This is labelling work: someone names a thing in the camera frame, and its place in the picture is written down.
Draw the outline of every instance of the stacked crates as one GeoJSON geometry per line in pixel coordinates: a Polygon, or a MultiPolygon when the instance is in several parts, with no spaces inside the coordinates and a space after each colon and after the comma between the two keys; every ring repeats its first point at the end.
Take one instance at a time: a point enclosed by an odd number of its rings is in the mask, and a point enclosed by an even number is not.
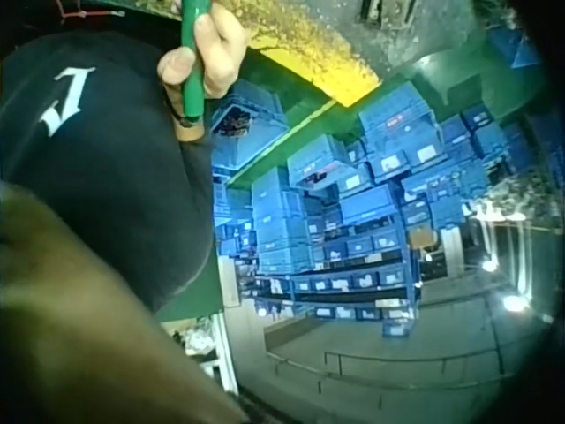
{"type": "Polygon", "coordinates": [[[278,95],[239,79],[212,116],[212,164],[239,170],[288,130],[278,95]]]}
{"type": "Polygon", "coordinates": [[[318,191],[351,174],[355,168],[341,141],[322,134],[288,159],[290,185],[318,191]]]}
{"type": "MultiPolygon", "coordinates": [[[[289,186],[288,171],[273,168],[252,185],[260,272],[294,274],[313,268],[302,193],[289,186]]],[[[316,208],[311,202],[308,208],[316,208]]]]}

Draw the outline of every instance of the green marker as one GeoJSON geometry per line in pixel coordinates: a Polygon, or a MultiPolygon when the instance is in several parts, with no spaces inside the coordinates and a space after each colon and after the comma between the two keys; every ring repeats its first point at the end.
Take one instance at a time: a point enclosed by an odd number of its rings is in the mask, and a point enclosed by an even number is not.
{"type": "Polygon", "coordinates": [[[196,54],[191,76],[183,85],[185,116],[193,123],[204,115],[204,70],[194,42],[194,22],[198,16],[210,12],[211,3],[211,0],[183,0],[181,44],[196,54]]]}

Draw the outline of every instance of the blue storage bin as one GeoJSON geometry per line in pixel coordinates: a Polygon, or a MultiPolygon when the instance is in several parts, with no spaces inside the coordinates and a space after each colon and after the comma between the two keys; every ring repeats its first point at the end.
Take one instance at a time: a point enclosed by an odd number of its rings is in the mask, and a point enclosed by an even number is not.
{"type": "Polygon", "coordinates": [[[414,320],[383,321],[382,336],[385,338],[409,337],[414,327],[414,320]]]}
{"type": "Polygon", "coordinates": [[[321,200],[315,197],[304,197],[304,209],[308,216],[321,216],[323,211],[323,205],[321,200]]]}
{"type": "Polygon", "coordinates": [[[379,267],[377,271],[379,273],[379,285],[387,287],[390,285],[405,284],[404,269],[405,266],[403,263],[394,263],[379,267]]]}
{"type": "Polygon", "coordinates": [[[353,164],[341,141],[322,134],[288,159],[290,185],[316,191],[350,173],[353,164]]]}
{"type": "Polygon", "coordinates": [[[288,130],[278,95],[239,79],[212,116],[212,164],[240,170],[288,130]]]}
{"type": "Polygon", "coordinates": [[[430,208],[425,197],[420,197],[402,206],[402,215],[406,227],[410,228],[418,223],[429,220],[430,208]]]}
{"type": "Polygon", "coordinates": [[[488,38],[512,69],[539,64],[538,51],[523,30],[498,26],[489,29],[488,38]]]}
{"type": "Polygon", "coordinates": [[[358,321],[380,321],[380,310],[376,307],[357,307],[355,315],[358,321]]]}
{"type": "Polygon", "coordinates": [[[372,289],[379,285],[379,276],[374,269],[356,269],[351,271],[351,284],[355,289],[372,289]]]}
{"type": "Polygon", "coordinates": [[[378,230],[373,231],[371,233],[373,251],[375,253],[383,253],[398,249],[400,247],[400,240],[398,239],[399,231],[403,231],[403,229],[393,224],[380,227],[378,230]]]}
{"type": "Polygon", "coordinates": [[[543,115],[526,115],[527,121],[543,152],[549,155],[559,148],[565,140],[563,122],[559,110],[543,115]]]}
{"type": "Polygon", "coordinates": [[[265,275],[290,275],[313,269],[309,246],[294,246],[259,253],[259,272],[265,275]]]}
{"type": "Polygon", "coordinates": [[[352,286],[351,271],[332,272],[328,277],[329,290],[348,292],[352,286]]]}
{"type": "Polygon", "coordinates": [[[316,307],[314,308],[314,315],[318,318],[334,320],[335,308],[334,307],[316,307]]]}
{"type": "Polygon", "coordinates": [[[455,228],[465,222],[461,196],[442,197],[430,203],[433,227],[435,230],[455,228]]]}
{"type": "Polygon", "coordinates": [[[367,157],[367,160],[371,165],[374,181],[377,184],[410,170],[408,158],[402,150],[388,154],[375,150],[367,157]]]}
{"type": "Polygon", "coordinates": [[[253,217],[260,219],[266,216],[293,217],[305,216],[305,204],[301,193],[295,191],[268,192],[260,201],[253,202],[253,217]]]}
{"type": "Polygon", "coordinates": [[[323,217],[326,231],[335,230],[343,225],[342,208],[339,204],[324,208],[323,217]]]}
{"type": "Polygon", "coordinates": [[[260,219],[256,222],[259,252],[309,244],[310,238],[306,224],[304,218],[272,218],[268,216],[260,219]]]}
{"type": "Polygon", "coordinates": [[[253,203],[267,198],[267,195],[275,190],[290,189],[289,172],[286,168],[277,166],[257,178],[251,185],[253,203]]]}
{"type": "Polygon", "coordinates": [[[240,251],[239,238],[229,238],[220,244],[221,256],[236,256],[240,251]]]}
{"type": "Polygon", "coordinates": [[[345,225],[358,225],[394,214],[397,189],[391,183],[376,186],[340,201],[345,225]]]}
{"type": "Polygon", "coordinates": [[[524,174],[533,167],[530,148],[518,124],[502,129],[508,141],[507,163],[513,173],[524,174]]]}
{"type": "Polygon", "coordinates": [[[367,156],[363,139],[352,142],[346,146],[346,150],[351,163],[353,163],[356,167],[362,163],[367,156]]]}
{"type": "Polygon", "coordinates": [[[465,199],[476,200],[486,194],[488,176],[481,161],[462,163],[462,195],[465,199]]]}
{"type": "Polygon", "coordinates": [[[412,196],[423,194],[429,184],[443,179],[457,180],[461,177],[461,167],[451,159],[438,163],[417,174],[410,175],[402,180],[404,191],[412,196]]]}
{"type": "Polygon", "coordinates": [[[474,133],[481,126],[489,125],[493,122],[493,115],[486,108],[484,103],[475,104],[461,113],[461,117],[469,131],[474,133]]]}
{"type": "Polygon", "coordinates": [[[373,175],[366,163],[361,163],[356,170],[351,170],[350,174],[337,181],[340,199],[345,199],[373,186],[373,175]]]}
{"type": "Polygon", "coordinates": [[[347,251],[350,258],[367,256],[373,252],[373,239],[371,235],[359,235],[350,237],[346,241],[347,251]]]}
{"type": "Polygon", "coordinates": [[[311,292],[312,285],[309,276],[293,276],[291,279],[294,292],[311,292]]]}
{"type": "Polygon", "coordinates": [[[324,244],[324,254],[327,261],[342,261],[348,257],[347,243],[343,238],[327,241],[324,244]]]}
{"type": "Polygon", "coordinates": [[[371,135],[393,133],[423,116],[433,116],[432,109],[411,82],[377,100],[359,113],[368,139],[371,135]]]}

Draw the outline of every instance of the label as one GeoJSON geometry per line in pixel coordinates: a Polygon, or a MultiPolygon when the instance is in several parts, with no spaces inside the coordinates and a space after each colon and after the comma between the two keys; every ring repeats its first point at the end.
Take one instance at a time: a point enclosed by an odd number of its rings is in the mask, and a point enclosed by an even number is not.
{"type": "Polygon", "coordinates": [[[358,281],[359,287],[361,288],[365,289],[373,286],[373,278],[371,277],[371,274],[367,274],[366,276],[359,278],[358,281]]]}
{"type": "Polygon", "coordinates": [[[327,309],[327,308],[325,308],[325,307],[324,307],[324,308],[319,307],[319,308],[316,310],[316,314],[317,314],[318,316],[331,316],[332,312],[331,312],[331,310],[329,310],[329,309],[327,309]]]}
{"type": "Polygon", "coordinates": [[[383,170],[388,172],[390,170],[395,170],[396,168],[398,168],[400,166],[400,161],[398,160],[397,155],[392,155],[390,157],[387,157],[386,159],[382,159],[380,161],[380,166],[383,170]]]}
{"type": "Polygon", "coordinates": [[[351,309],[346,309],[344,307],[337,307],[335,309],[335,314],[339,318],[353,318],[353,311],[351,309]]]}
{"type": "Polygon", "coordinates": [[[422,163],[429,161],[430,159],[432,159],[435,156],[437,156],[437,152],[435,151],[433,144],[430,144],[429,146],[426,146],[425,148],[421,148],[418,151],[418,159],[422,163]]]}
{"type": "Polygon", "coordinates": [[[348,188],[348,190],[357,187],[359,184],[361,184],[361,178],[359,177],[359,175],[345,180],[345,186],[348,188]]]}

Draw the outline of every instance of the white label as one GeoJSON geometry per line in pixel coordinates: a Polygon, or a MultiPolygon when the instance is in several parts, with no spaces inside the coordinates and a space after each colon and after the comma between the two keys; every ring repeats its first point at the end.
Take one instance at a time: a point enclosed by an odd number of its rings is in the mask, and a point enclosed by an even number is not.
{"type": "Polygon", "coordinates": [[[430,144],[429,146],[426,146],[425,148],[421,148],[418,151],[418,159],[422,163],[425,162],[425,161],[429,161],[430,159],[432,159],[435,156],[437,156],[437,152],[435,151],[435,148],[433,147],[432,144],[430,144]]]}
{"type": "Polygon", "coordinates": [[[391,336],[403,336],[404,335],[404,328],[401,326],[390,327],[389,332],[391,336]]]}
{"type": "Polygon", "coordinates": [[[316,314],[317,314],[318,316],[331,316],[332,311],[331,311],[330,309],[320,308],[320,307],[319,307],[319,308],[316,310],[316,314]]]}
{"type": "Polygon", "coordinates": [[[366,287],[372,287],[373,286],[373,278],[371,277],[371,274],[367,274],[366,276],[359,278],[359,286],[362,288],[366,288],[366,287]]]}
{"type": "Polygon", "coordinates": [[[353,311],[351,309],[346,309],[344,307],[337,307],[335,309],[335,314],[339,318],[353,318],[353,311]]]}
{"type": "Polygon", "coordinates": [[[395,170],[396,168],[398,168],[400,166],[400,161],[398,160],[397,155],[393,155],[387,157],[386,159],[382,159],[380,161],[380,166],[382,167],[383,170],[388,172],[390,170],[395,170]]]}
{"type": "Polygon", "coordinates": [[[359,184],[361,184],[361,178],[359,177],[359,175],[345,180],[345,186],[348,188],[348,190],[357,187],[359,184]]]}
{"type": "Polygon", "coordinates": [[[387,275],[387,284],[392,284],[396,282],[396,274],[387,275]]]}
{"type": "Polygon", "coordinates": [[[55,109],[59,104],[59,101],[55,100],[39,118],[39,122],[44,122],[47,125],[49,137],[52,137],[67,120],[80,112],[79,103],[82,91],[85,88],[88,74],[95,69],[67,68],[55,77],[55,81],[59,81],[62,77],[72,77],[72,82],[64,99],[63,113],[59,115],[59,112],[55,109]]]}

